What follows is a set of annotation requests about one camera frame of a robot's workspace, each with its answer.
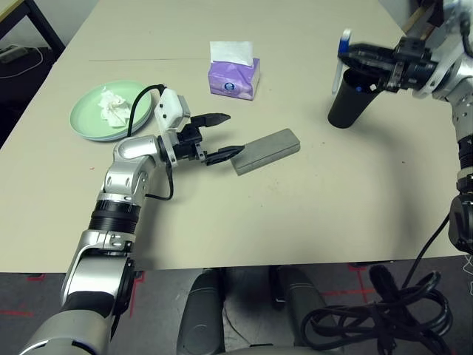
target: white wall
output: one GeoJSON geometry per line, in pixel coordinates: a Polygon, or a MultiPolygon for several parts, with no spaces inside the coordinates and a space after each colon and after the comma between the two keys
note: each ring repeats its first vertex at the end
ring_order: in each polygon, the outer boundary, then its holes
{"type": "MultiPolygon", "coordinates": [[[[35,0],[44,17],[65,45],[78,31],[97,2],[98,0],[35,0]]],[[[27,47],[47,45],[28,17],[23,18],[0,40],[0,48],[9,44],[21,44],[27,47]]]]}

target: black cable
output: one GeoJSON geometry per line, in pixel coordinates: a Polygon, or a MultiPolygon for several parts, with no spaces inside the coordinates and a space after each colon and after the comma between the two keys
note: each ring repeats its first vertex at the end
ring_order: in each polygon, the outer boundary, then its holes
{"type": "MultiPolygon", "coordinates": [[[[162,95],[165,88],[166,87],[162,84],[150,85],[148,87],[145,87],[143,90],[141,90],[141,92],[137,95],[136,99],[133,101],[132,109],[130,111],[130,119],[128,121],[128,132],[126,133],[126,137],[132,136],[133,120],[135,119],[135,111],[138,106],[138,103],[140,102],[140,99],[148,91],[151,91],[153,89],[157,89],[160,92],[160,95],[162,95]]],[[[146,194],[145,197],[150,197],[150,198],[154,198],[156,200],[161,200],[161,201],[169,201],[170,199],[172,199],[172,196],[174,195],[174,181],[172,180],[172,165],[169,159],[166,161],[166,175],[168,176],[168,182],[169,182],[169,196],[162,197],[162,196],[157,196],[153,194],[146,194]]]]}
{"type": "Polygon", "coordinates": [[[460,34],[461,34],[461,41],[463,42],[463,49],[466,55],[470,58],[473,58],[473,50],[470,44],[469,36],[470,36],[470,15],[468,13],[461,13],[460,14],[460,34]]]}
{"type": "Polygon", "coordinates": [[[449,222],[449,215],[445,217],[445,219],[442,221],[442,223],[438,226],[437,230],[434,232],[434,234],[427,240],[427,243],[423,246],[421,252],[419,255],[415,258],[414,263],[411,266],[411,269],[407,273],[406,279],[404,280],[404,283],[402,284],[402,288],[406,288],[409,282],[412,279],[412,275],[415,272],[415,269],[419,266],[419,263],[421,262],[421,259],[423,255],[426,253],[427,249],[431,246],[431,244],[434,242],[434,240],[438,237],[438,235],[443,231],[445,228],[446,224],[449,222]]]}
{"type": "Polygon", "coordinates": [[[162,84],[158,85],[150,85],[148,87],[145,87],[141,92],[138,94],[136,97],[135,101],[133,101],[132,104],[132,110],[130,112],[130,119],[128,120],[128,132],[126,133],[126,137],[131,137],[132,136],[132,128],[133,128],[133,120],[135,119],[135,111],[136,111],[136,106],[138,106],[138,102],[140,102],[141,98],[148,92],[153,89],[157,89],[160,92],[160,95],[163,94],[163,91],[166,87],[162,84]]]}
{"type": "Polygon", "coordinates": [[[300,334],[303,341],[314,350],[324,351],[377,339],[378,353],[391,355],[395,348],[395,339],[402,339],[420,342],[435,355],[450,355],[449,347],[442,336],[452,327],[453,317],[448,300],[435,290],[440,282],[440,274],[434,271],[416,285],[406,287],[422,256],[448,222],[447,215],[415,259],[401,289],[398,289],[387,268],[373,266],[370,269],[370,279],[382,301],[355,307],[334,305],[311,311],[301,323],[300,334]],[[438,315],[424,323],[417,321],[407,308],[408,305],[421,300],[430,300],[440,307],[438,315]],[[333,320],[334,317],[338,317],[336,326],[321,325],[327,324],[326,318],[333,320]],[[309,324],[317,334],[337,337],[337,340],[322,344],[312,342],[307,335],[309,324]]]}
{"type": "Polygon", "coordinates": [[[172,196],[174,195],[174,181],[172,180],[172,165],[171,161],[166,163],[166,174],[168,175],[168,182],[169,182],[169,196],[168,197],[161,197],[157,195],[152,195],[152,194],[146,194],[146,197],[150,198],[155,198],[156,200],[161,200],[161,201],[169,201],[172,199],[172,196]]]}

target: tissue box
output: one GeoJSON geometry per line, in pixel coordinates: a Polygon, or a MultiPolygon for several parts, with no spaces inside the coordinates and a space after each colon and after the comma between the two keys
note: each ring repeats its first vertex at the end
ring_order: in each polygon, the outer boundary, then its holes
{"type": "Polygon", "coordinates": [[[259,59],[253,67],[226,61],[214,61],[208,71],[208,84],[212,94],[253,100],[259,81],[259,59]]]}

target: beige tabletop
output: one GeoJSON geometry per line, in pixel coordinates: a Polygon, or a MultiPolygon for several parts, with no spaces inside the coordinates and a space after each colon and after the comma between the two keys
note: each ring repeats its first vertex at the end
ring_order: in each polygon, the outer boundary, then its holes
{"type": "MultiPolygon", "coordinates": [[[[354,41],[385,46],[402,34],[376,0],[99,1],[0,150],[0,271],[66,271],[114,146],[78,137],[69,112],[118,79],[165,83],[194,115],[231,115],[202,130],[208,151],[284,128],[301,141],[300,152],[243,176],[229,162],[182,162],[174,199],[142,209],[141,268],[414,257],[456,195],[451,109],[384,93],[353,128],[329,125],[345,27],[354,41]],[[209,93],[210,40],[253,41],[254,101],[209,93]]],[[[158,135],[154,119],[138,134],[158,135]]],[[[165,194],[162,172],[155,182],[165,194]]],[[[454,254],[444,232],[427,255],[454,254]]]]}

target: floor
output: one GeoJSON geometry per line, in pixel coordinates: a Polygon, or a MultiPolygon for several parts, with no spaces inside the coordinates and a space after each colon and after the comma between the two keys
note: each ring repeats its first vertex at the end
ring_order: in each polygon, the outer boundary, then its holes
{"type": "MultiPolygon", "coordinates": [[[[386,264],[398,283],[410,261],[386,264]]],[[[329,305],[360,305],[376,300],[367,268],[347,264],[299,266],[315,283],[329,305]]],[[[473,265],[464,256],[425,259],[414,280],[437,270],[439,290],[449,299],[454,314],[445,340],[454,354],[473,354],[473,265]]],[[[293,338],[284,311],[269,302],[268,268],[232,268],[225,308],[228,318],[251,344],[291,345],[293,338]]],[[[188,290],[200,270],[148,271],[135,280],[129,310],[122,316],[109,353],[174,355],[180,318],[188,290]]],[[[0,344],[4,355],[17,354],[34,330],[58,310],[63,274],[0,274],[0,344]]],[[[437,310],[420,305],[414,312],[437,310]]],[[[227,351],[247,347],[247,342],[225,323],[227,351]]],[[[351,345],[346,354],[376,354],[374,342],[351,345]]],[[[398,343],[396,354],[430,354],[421,345],[398,343]]]]}

